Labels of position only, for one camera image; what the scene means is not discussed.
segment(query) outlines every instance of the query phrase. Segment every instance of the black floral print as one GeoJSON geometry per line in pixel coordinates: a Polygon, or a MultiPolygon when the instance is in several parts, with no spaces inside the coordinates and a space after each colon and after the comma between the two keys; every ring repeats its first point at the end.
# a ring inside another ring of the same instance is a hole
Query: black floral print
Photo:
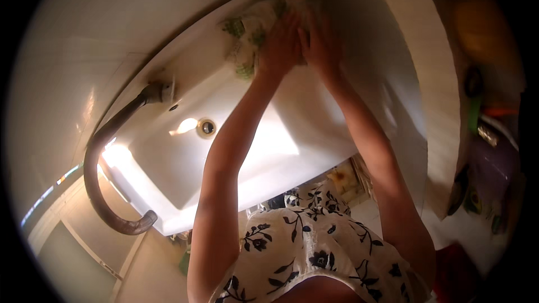
{"type": "Polygon", "coordinates": [[[322,191],[319,191],[320,187],[322,187],[322,186],[323,186],[323,183],[320,183],[319,186],[313,188],[312,190],[310,190],[310,192],[307,193],[309,198],[306,199],[306,200],[312,200],[311,202],[309,202],[307,204],[307,208],[316,207],[316,206],[318,206],[320,201],[322,201],[322,198],[318,196],[320,193],[322,193],[322,191]]]}
{"type": "Polygon", "coordinates": [[[329,270],[337,271],[337,268],[334,268],[335,266],[335,255],[333,255],[332,252],[329,253],[329,255],[326,253],[325,250],[321,250],[320,252],[314,252],[312,257],[309,257],[309,262],[318,268],[326,269],[328,266],[329,261],[329,270]]]}
{"type": "Polygon", "coordinates": [[[286,199],[286,204],[290,206],[299,206],[300,200],[303,200],[298,196],[297,187],[285,192],[285,195],[289,195],[288,199],[286,199]]]}
{"type": "Polygon", "coordinates": [[[328,234],[333,233],[337,229],[337,226],[332,225],[330,229],[328,229],[328,234]]]}
{"type": "Polygon", "coordinates": [[[329,211],[331,212],[340,212],[341,209],[339,207],[339,201],[333,196],[333,194],[331,193],[331,191],[327,191],[326,193],[326,198],[328,199],[326,201],[326,207],[329,211]]]}
{"type": "Polygon", "coordinates": [[[393,263],[391,265],[391,270],[389,271],[389,273],[391,274],[391,276],[393,277],[401,277],[402,274],[401,274],[401,269],[399,268],[399,264],[398,263],[393,263]]]}
{"type": "Polygon", "coordinates": [[[321,250],[320,252],[314,252],[313,257],[309,257],[309,262],[319,268],[326,268],[326,264],[328,263],[328,255],[326,251],[321,250]]]}
{"type": "Polygon", "coordinates": [[[401,286],[401,295],[404,297],[406,302],[410,303],[410,296],[408,296],[408,291],[406,291],[406,285],[404,283],[401,286]]]}
{"type": "Polygon", "coordinates": [[[374,285],[376,282],[378,282],[378,278],[368,278],[369,274],[369,260],[364,259],[361,261],[361,264],[359,267],[356,268],[356,276],[349,276],[349,278],[359,279],[361,281],[361,286],[365,286],[367,288],[367,292],[369,295],[373,297],[375,301],[378,301],[382,298],[382,292],[378,289],[370,288],[370,286],[374,285]]]}
{"type": "Polygon", "coordinates": [[[352,229],[354,230],[354,232],[356,232],[357,236],[359,236],[361,239],[360,239],[360,242],[363,243],[363,241],[365,240],[366,237],[369,238],[369,243],[370,243],[370,247],[369,247],[369,255],[371,255],[371,253],[373,252],[373,246],[383,246],[384,244],[382,243],[382,241],[380,240],[373,240],[373,238],[371,237],[371,234],[369,232],[369,230],[367,229],[367,227],[365,227],[362,223],[360,222],[357,222],[357,221],[353,221],[353,220],[349,220],[350,222],[353,222],[354,224],[358,225],[359,227],[361,227],[365,233],[363,234],[359,234],[356,232],[356,229],[354,226],[350,225],[350,227],[352,227],[352,229]]]}
{"type": "MultiPolygon", "coordinates": [[[[292,262],[290,262],[289,264],[284,265],[284,266],[280,266],[279,269],[277,269],[277,270],[274,271],[273,273],[274,273],[274,274],[279,274],[279,273],[282,273],[282,272],[286,271],[287,268],[288,268],[289,266],[291,266],[291,265],[294,263],[294,260],[295,260],[295,258],[294,258],[294,259],[292,260],[292,262]]],[[[287,278],[284,282],[281,281],[281,280],[274,279],[274,278],[269,278],[269,279],[268,279],[269,284],[271,284],[272,286],[275,286],[276,288],[273,289],[272,291],[269,291],[269,292],[267,293],[267,295],[269,295],[269,294],[271,294],[271,293],[273,293],[273,292],[279,290],[280,288],[282,288],[283,286],[285,286],[287,283],[292,282],[293,279],[295,279],[296,277],[298,277],[299,273],[300,273],[299,271],[292,271],[292,272],[290,272],[290,274],[288,275],[288,278],[287,278]]]]}
{"type": "Polygon", "coordinates": [[[224,295],[221,294],[221,297],[216,299],[215,303],[223,303],[223,301],[229,297],[243,303],[254,301],[255,299],[257,299],[256,297],[251,298],[251,299],[246,299],[245,288],[243,288],[240,294],[238,294],[238,289],[239,289],[239,280],[236,276],[233,275],[229,279],[229,281],[226,283],[225,287],[223,288],[224,295]]]}
{"type": "Polygon", "coordinates": [[[297,210],[297,211],[292,211],[292,212],[294,212],[297,215],[296,220],[291,222],[290,219],[286,216],[282,218],[285,220],[285,223],[287,223],[288,225],[294,224],[294,230],[292,231],[292,235],[291,235],[292,242],[294,242],[296,240],[296,236],[298,235],[298,231],[297,231],[298,221],[300,223],[302,232],[310,232],[310,227],[303,225],[303,220],[301,219],[301,216],[300,216],[300,213],[303,213],[302,210],[297,210]]]}
{"type": "Polygon", "coordinates": [[[262,251],[262,249],[266,249],[267,241],[265,239],[271,242],[272,237],[268,233],[265,233],[262,231],[265,229],[268,229],[270,226],[271,225],[267,223],[262,223],[258,226],[252,226],[251,231],[247,231],[245,233],[245,237],[243,238],[243,241],[245,242],[243,245],[243,248],[245,248],[246,251],[250,251],[251,243],[252,243],[255,249],[257,249],[258,251],[262,251]],[[262,238],[253,239],[253,236],[256,234],[261,234],[262,236],[264,236],[265,239],[262,239],[262,238]]]}
{"type": "Polygon", "coordinates": [[[335,275],[337,278],[347,278],[342,280],[354,290],[361,288],[361,296],[367,296],[364,299],[371,296],[372,300],[378,303],[410,302],[409,288],[403,283],[408,277],[405,268],[399,266],[402,265],[402,259],[396,253],[391,255],[380,252],[384,247],[388,247],[386,243],[362,223],[347,215],[350,209],[338,194],[320,188],[318,183],[311,187],[290,190],[286,194],[286,208],[264,208],[264,214],[255,214],[250,218],[251,223],[256,223],[249,225],[251,227],[245,233],[240,253],[244,259],[243,263],[238,265],[249,262],[254,268],[235,269],[234,276],[228,280],[224,291],[215,293],[212,302],[267,301],[279,297],[301,279],[315,276],[321,269],[324,269],[323,272],[337,272],[337,268],[342,268],[341,271],[347,269],[346,273],[335,275]],[[283,230],[284,235],[274,233],[279,230],[283,230]],[[313,246],[306,248],[309,253],[306,256],[305,249],[300,251],[295,242],[299,233],[302,248],[305,248],[306,242],[313,243],[313,246]],[[344,250],[333,248],[335,243],[340,245],[338,239],[347,240],[341,245],[344,250]],[[262,264],[257,264],[257,260],[260,260],[258,253],[262,253],[260,255],[264,257],[262,264]],[[351,259],[347,253],[354,253],[354,260],[362,260],[360,264],[354,263],[354,266],[358,266],[355,272],[348,273],[351,259]],[[267,261],[267,258],[273,257],[270,262],[267,261]],[[386,286],[394,287],[395,290],[385,291],[386,286]]]}

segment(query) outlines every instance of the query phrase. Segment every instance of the green patterned towel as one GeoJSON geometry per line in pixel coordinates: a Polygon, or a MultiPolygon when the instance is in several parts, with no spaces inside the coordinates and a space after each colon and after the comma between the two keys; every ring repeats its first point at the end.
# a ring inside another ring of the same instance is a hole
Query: green patterned towel
{"type": "Polygon", "coordinates": [[[267,32],[286,10],[292,8],[306,21],[309,0],[261,0],[239,15],[219,24],[222,31],[234,37],[234,46],[227,57],[239,78],[250,81],[257,67],[258,50],[267,32]]]}

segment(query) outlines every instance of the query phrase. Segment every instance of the drain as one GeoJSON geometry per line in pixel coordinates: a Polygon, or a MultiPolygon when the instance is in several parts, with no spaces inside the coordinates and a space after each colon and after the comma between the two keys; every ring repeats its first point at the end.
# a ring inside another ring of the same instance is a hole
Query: drain
{"type": "Polygon", "coordinates": [[[202,138],[211,137],[216,130],[217,126],[211,119],[204,118],[198,121],[197,132],[202,138]]]}
{"type": "Polygon", "coordinates": [[[204,122],[202,124],[202,131],[204,131],[205,134],[211,134],[215,130],[215,127],[210,122],[204,122]]]}

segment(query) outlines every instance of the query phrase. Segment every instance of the pipe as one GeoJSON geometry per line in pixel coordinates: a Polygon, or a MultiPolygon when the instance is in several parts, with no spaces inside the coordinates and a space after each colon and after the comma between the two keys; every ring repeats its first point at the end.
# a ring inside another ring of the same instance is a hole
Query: pipe
{"type": "Polygon", "coordinates": [[[149,210],[137,221],[120,218],[107,205],[99,188],[97,165],[104,146],[114,134],[140,108],[148,103],[162,102],[163,84],[152,83],[138,96],[103,125],[90,139],[84,156],[84,185],[90,202],[99,217],[112,229],[126,235],[138,235],[150,229],[157,221],[157,214],[149,210]]]}

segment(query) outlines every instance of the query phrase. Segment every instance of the floral dress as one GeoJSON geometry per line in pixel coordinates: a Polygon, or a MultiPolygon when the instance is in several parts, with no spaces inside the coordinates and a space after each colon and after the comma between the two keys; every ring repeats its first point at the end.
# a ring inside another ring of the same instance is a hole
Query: floral dress
{"type": "Polygon", "coordinates": [[[410,280],[429,296],[397,250],[350,217],[332,182],[289,191],[285,201],[249,218],[239,257],[210,302],[271,302],[313,276],[340,280],[367,303],[415,302],[410,280]]]}

